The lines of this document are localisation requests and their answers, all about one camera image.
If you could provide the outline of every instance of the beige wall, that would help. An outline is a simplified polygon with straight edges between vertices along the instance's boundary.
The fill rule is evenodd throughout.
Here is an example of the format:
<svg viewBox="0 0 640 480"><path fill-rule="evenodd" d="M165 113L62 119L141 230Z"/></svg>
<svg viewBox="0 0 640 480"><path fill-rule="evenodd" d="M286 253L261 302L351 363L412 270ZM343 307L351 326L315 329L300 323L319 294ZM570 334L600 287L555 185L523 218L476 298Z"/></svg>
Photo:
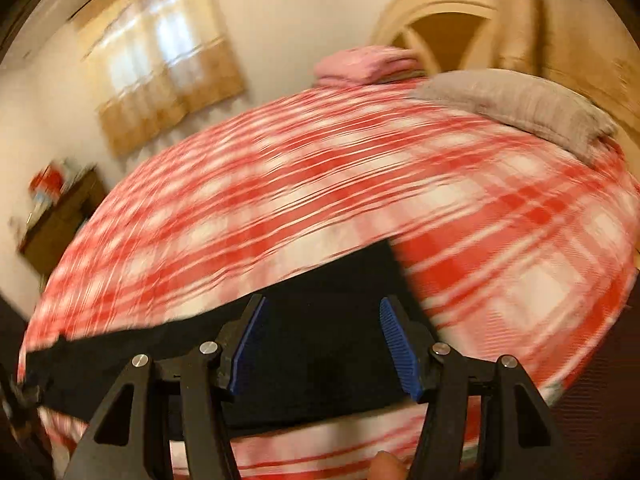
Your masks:
<svg viewBox="0 0 640 480"><path fill-rule="evenodd" d="M81 53L66 24L37 53L30 67L4 82L0 96L0 167L14 175L0 182L5 220L24 211L30 177L55 153L81 164L97 163L109 187L159 150L248 108L308 88L323 56L366 44L389 0L219 0L228 36L246 77L246 95L191 114L173 131L127 161L115 160L102 138L94 103L80 66ZM15 88L20 91L14 94ZM37 124L37 117L44 124ZM37 280L13 253L8 228L0 226L0 290L30 313Z"/></svg>
<svg viewBox="0 0 640 480"><path fill-rule="evenodd" d="M31 83L25 71L0 75L0 292L24 317L33 312L39 281L16 252L8 222L11 216L27 219L31 179L61 154L40 121Z"/></svg>

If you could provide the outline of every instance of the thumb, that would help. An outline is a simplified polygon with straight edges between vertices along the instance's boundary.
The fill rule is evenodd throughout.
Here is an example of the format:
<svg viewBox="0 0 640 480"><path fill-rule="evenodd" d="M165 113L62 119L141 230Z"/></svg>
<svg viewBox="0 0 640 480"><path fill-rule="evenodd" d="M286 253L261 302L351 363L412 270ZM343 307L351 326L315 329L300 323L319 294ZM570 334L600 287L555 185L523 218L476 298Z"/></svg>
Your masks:
<svg viewBox="0 0 640 480"><path fill-rule="evenodd" d="M379 452L371 461L368 480L405 480L407 470L404 464L386 451Z"/></svg>

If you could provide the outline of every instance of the brown wooden dresser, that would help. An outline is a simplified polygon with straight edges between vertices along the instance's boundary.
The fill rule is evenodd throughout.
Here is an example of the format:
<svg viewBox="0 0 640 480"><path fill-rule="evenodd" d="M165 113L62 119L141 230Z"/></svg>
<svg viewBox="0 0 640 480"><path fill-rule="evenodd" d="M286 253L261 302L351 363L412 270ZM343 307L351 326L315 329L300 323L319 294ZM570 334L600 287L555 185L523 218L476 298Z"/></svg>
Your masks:
<svg viewBox="0 0 640 480"><path fill-rule="evenodd" d="M95 168L87 168L56 205L50 206L25 233L18 251L46 281L107 191Z"/></svg>

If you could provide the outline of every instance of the ribbed blue pad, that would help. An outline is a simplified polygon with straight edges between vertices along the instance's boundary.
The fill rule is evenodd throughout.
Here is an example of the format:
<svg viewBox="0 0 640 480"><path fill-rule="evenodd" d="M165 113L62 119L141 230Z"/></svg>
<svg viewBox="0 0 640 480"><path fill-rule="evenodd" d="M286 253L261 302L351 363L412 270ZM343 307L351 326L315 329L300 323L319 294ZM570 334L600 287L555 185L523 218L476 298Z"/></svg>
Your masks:
<svg viewBox="0 0 640 480"><path fill-rule="evenodd" d="M229 391L233 395L236 395L238 393L237 391L238 376L241 375L242 373L242 371L239 370L241 359L242 359L242 352L246 348L247 342L250 340L251 332L254 329L256 320L260 317L260 313L266 301L267 301L266 298L262 298L258 306L255 308L254 315L252 316L251 321L249 321L248 325L246 326L246 330L244 331L244 335L242 336L242 341L238 345L238 350L236 350L236 354L234 355L233 370L231 373L231 380L229 381L229 387L228 387Z"/></svg>
<svg viewBox="0 0 640 480"><path fill-rule="evenodd" d="M422 395L422 389L418 380L418 359L409 345L404 330L398 323L396 313L385 298L380 302L380 326L385 334L386 345L394 360L396 373L402 384L402 389L413 400L418 402Z"/></svg>

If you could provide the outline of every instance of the bedspread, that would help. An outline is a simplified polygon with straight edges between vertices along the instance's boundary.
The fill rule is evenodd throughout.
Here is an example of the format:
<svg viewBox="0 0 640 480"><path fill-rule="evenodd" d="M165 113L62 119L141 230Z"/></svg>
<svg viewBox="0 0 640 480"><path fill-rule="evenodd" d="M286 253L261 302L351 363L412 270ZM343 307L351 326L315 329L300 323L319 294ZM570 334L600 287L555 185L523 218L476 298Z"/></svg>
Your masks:
<svg viewBox="0 0 640 480"><path fill-rule="evenodd" d="M25 352L195 316L390 237L463 354L516 355L550 399L635 276L639 190L615 142L594 169L491 120L407 98L415 81L314 88L190 137L108 195L52 274ZM424 406L234 441L242 475L362 478L410 457ZM78 421L43 410L54 438ZM185 472L184 446L172 444Z"/></svg>

